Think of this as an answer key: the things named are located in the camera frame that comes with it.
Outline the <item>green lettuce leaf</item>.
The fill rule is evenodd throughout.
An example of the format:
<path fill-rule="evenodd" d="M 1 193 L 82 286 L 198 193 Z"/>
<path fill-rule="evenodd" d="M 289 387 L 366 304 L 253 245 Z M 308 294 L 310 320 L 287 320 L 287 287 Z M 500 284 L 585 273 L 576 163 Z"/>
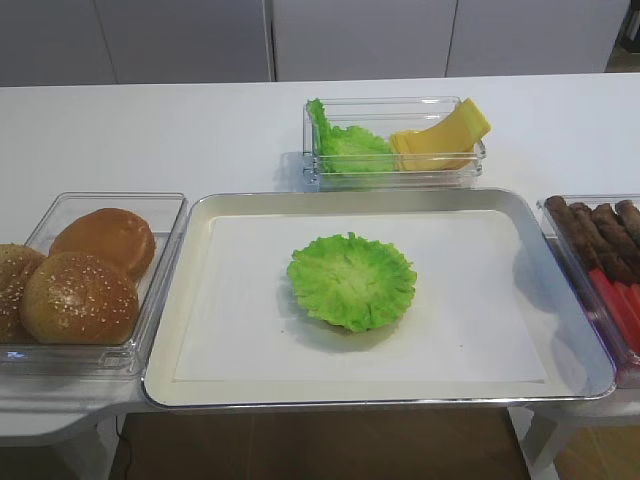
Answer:
<path fill-rule="evenodd" d="M 394 245 L 353 232 L 319 237 L 294 251 L 287 276 L 309 317 L 354 333 L 398 321 L 417 282 L 411 262 Z"/>
<path fill-rule="evenodd" d="M 395 170 L 392 149 L 382 137 L 357 125 L 332 125 L 320 99 L 308 101 L 306 111 L 312 121 L 314 152 L 323 173 L 362 174 Z"/>

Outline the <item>clear lettuce cheese container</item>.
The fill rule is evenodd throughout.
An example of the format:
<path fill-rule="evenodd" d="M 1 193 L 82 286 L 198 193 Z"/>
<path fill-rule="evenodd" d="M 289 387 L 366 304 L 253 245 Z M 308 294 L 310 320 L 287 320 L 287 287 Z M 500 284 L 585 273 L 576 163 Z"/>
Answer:
<path fill-rule="evenodd" d="M 382 137 L 390 145 L 390 137 L 401 131 L 427 130 L 449 114 L 464 100 L 450 96 L 390 97 L 361 99 L 320 99 L 332 125 L 340 127 L 360 126 Z M 482 173 L 486 157 L 483 139 L 473 147 L 473 160 L 459 170 L 419 172 L 395 170 L 386 173 L 331 174 L 323 173 L 314 152 L 313 125 L 304 106 L 303 121 L 303 176 L 319 191 L 365 190 L 419 187 L 467 187 Z M 418 148 L 417 134 L 408 139 L 412 150 Z"/>

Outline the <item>flat yellow cheese slices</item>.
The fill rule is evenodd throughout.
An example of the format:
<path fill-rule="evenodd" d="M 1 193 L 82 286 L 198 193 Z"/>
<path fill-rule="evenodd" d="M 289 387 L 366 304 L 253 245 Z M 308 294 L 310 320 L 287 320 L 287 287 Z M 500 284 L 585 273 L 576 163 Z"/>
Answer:
<path fill-rule="evenodd" d="M 396 154 L 396 167 L 399 171 L 459 170 L 473 160 L 473 149 L 465 152 L 434 153 L 428 151 L 426 147 L 419 146 L 416 150 L 412 150 L 408 143 L 411 134 L 417 134 L 417 131 L 401 131 L 390 137 L 390 145 Z"/>

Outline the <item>upright yellow cheese slice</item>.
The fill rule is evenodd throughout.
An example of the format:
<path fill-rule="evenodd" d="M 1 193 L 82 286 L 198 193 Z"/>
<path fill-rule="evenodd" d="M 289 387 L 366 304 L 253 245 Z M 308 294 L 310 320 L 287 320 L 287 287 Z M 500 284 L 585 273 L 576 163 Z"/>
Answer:
<path fill-rule="evenodd" d="M 491 131 L 491 125 L 471 98 L 435 126 L 417 134 L 419 149 L 425 153 L 462 153 Z"/>

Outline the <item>bottom bun half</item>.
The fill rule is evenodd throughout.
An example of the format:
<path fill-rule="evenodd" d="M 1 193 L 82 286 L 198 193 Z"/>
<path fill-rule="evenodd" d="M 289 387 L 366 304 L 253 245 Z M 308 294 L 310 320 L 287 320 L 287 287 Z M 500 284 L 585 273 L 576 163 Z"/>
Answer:
<path fill-rule="evenodd" d="M 404 314 L 403 310 L 365 308 L 344 313 L 335 319 L 328 320 L 328 323 L 348 332 L 362 333 L 391 325 L 400 320 Z"/>

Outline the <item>silver metal tray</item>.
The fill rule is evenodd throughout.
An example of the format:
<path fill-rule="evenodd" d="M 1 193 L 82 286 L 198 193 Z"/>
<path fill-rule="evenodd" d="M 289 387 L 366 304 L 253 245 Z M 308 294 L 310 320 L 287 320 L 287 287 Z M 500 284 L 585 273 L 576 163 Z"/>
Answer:
<path fill-rule="evenodd" d="M 405 315 L 359 334 L 308 317 L 286 275 L 350 232 L 417 273 Z M 191 210 L 142 382 L 179 409 L 513 403 L 606 396 L 615 368 L 514 193 L 226 194 Z"/>

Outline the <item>plain brown bun top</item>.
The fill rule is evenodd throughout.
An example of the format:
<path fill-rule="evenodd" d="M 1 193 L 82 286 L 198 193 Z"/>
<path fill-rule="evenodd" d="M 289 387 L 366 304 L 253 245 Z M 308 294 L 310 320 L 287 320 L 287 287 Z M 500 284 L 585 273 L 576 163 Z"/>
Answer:
<path fill-rule="evenodd" d="M 149 269 L 155 249 L 154 235 L 142 217 L 120 208 L 102 208 L 69 224 L 54 239 L 49 254 L 94 255 L 137 282 Z"/>

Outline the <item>brown meat patty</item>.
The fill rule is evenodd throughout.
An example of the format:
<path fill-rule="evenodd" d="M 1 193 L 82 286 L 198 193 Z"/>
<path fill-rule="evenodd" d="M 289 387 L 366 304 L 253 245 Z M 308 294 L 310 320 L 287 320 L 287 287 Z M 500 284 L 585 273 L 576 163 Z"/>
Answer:
<path fill-rule="evenodd" d="M 584 235 L 594 250 L 600 268 L 611 280 L 623 281 L 627 274 L 627 265 L 601 236 L 595 223 L 591 220 L 591 209 L 581 202 L 572 203 L 569 208 L 576 217 Z"/>
<path fill-rule="evenodd" d="M 640 244 L 640 212 L 631 200 L 615 204 L 615 211 L 632 240 Z"/>
<path fill-rule="evenodd" d="M 618 217 L 611 205 L 609 203 L 603 203 L 596 207 L 591 214 L 591 219 L 603 238 L 630 268 L 634 275 L 633 283 L 638 283 L 639 248 L 625 227 L 618 221 Z"/>
<path fill-rule="evenodd" d="M 601 267 L 599 258 L 590 242 L 583 235 L 583 231 L 576 217 L 566 204 L 564 198 L 561 196 L 548 197 L 544 201 L 544 205 L 551 214 L 558 229 L 566 237 L 567 243 L 580 258 L 585 269 L 587 271 L 599 269 Z"/>

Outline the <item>clear bun container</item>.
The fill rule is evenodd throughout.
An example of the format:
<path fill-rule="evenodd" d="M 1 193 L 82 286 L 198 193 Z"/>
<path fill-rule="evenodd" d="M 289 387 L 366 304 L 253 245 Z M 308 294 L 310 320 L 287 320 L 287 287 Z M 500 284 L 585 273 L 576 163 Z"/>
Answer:
<path fill-rule="evenodd" d="M 139 316 L 131 336 L 119 345 L 2 344 L 4 375 L 133 376 L 150 348 L 158 322 L 158 306 L 166 291 L 171 264 L 176 257 L 186 217 L 187 201 L 179 193 L 60 194 L 37 223 L 25 245 L 47 257 L 54 239 L 77 218 L 102 208 L 120 208 L 142 217 L 156 242 L 153 261 L 136 286 Z"/>

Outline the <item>front sesame bun top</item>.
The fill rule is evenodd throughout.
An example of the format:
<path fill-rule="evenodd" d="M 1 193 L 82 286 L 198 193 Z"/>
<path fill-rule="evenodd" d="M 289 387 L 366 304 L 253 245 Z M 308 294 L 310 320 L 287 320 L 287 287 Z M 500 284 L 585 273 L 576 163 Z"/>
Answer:
<path fill-rule="evenodd" d="M 136 286 L 99 257 L 65 252 L 47 257 L 28 279 L 20 320 L 43 344 L 119 345 L 139 316 Z"/>

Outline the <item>sesame bun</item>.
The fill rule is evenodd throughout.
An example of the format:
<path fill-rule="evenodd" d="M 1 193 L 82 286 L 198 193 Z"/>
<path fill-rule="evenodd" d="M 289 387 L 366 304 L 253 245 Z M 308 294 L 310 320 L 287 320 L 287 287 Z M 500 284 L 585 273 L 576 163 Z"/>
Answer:
<path fill-rule="evenodd" d="M 29 344 L 33 337 L 20 320 L 20 302 L 28 279 L 45 260 L 37 250 L 19 244 L 1 245 L 1 343 Z"/>
<path fill-rule="evenodd" d="M 136 286 L 99 257 L 65 252 L 47 257 L 28 279 L 20 320 L 43 344 L 119 345 L 139 316 Z"/>

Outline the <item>clear meat container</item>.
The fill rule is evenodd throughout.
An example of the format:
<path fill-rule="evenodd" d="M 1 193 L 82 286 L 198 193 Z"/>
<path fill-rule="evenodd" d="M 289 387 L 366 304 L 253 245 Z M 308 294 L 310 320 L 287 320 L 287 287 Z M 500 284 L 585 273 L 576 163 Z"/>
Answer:
<path fill-rule="evenodd" d="M 609 203 L 618 217 L 615 211 L 615 204 L 622 200 L 631 200 L 639 210 L 639 196 L 637 194 L 553 196 L 563 197 L 568 206 L 576 202 L 584 203 L 591 209 L 591 214 L 599 205 Z M 588 275 L 589 271 L 585 269 L 580 258 L 567 243 L 566 237 L 558 229 L 551 214 L 545 207 L 544 201 L 546 199 L 538 202 L 538 207 L 542 211 L 541 226 L 543 233 L 554 251 L 558 262 L 572 283 L 596 332 L 603 339 L 610 356 L 613 358 L 616 369 L 617 386 L 620 388 L 637 388 L 639 386 L 639 354 L 634 354 L 627 347 L 602 298 L 592 284 Z M 623 281 L 613 281 L 604 271 L 603 272 L 609 281 L 626 297 L 628 304 L 639 319 L 639 282 L 633 283 L 634 275 L 628 265 L 626 271 L 627 274 Z"/>

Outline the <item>left sesame bun top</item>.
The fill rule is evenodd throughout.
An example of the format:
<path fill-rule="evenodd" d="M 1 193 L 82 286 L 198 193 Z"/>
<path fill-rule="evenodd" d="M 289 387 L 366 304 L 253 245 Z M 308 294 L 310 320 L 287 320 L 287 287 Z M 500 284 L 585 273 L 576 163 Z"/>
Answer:
<path fill-rule="evenodd" d="M 28 279 L 45 260 L 37 250 L 19 244 L 1 245 L 1 343 L 29 344 L 33 337 L 20 320 L 20 302 Z"/>

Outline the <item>red tomato slices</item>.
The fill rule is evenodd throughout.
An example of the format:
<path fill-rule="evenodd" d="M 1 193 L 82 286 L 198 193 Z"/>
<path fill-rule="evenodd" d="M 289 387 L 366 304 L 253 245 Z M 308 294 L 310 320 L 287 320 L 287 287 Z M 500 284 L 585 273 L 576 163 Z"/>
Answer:
<path fill-rule="evenodd" d="M 639 354 L 639 319 L 626 297 L 609 281 L 602 270 L 592 269 L 588 275 L 627 347 L 634 354 Z"/>

